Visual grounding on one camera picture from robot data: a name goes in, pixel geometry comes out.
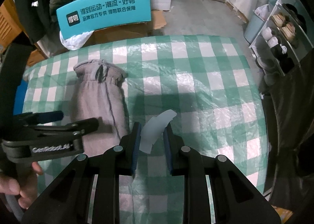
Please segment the person's left hand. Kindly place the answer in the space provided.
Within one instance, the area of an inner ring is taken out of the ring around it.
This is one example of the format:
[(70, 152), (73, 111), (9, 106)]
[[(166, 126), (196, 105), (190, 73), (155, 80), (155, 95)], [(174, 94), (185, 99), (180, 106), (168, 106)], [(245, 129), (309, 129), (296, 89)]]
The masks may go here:
[(7, 203), (5, 194), (19, 196), (17, 201), (23, 209), (28, 209), (37, 198), (37, 178), (38, 175), (42, 175), (44, 172), (38, 162), (33, 162), (31, 168), (32, 170), (28, 176), (21, 179), (20, 182), (1, 173), (1, 201), (9, 211), (12, 210)]

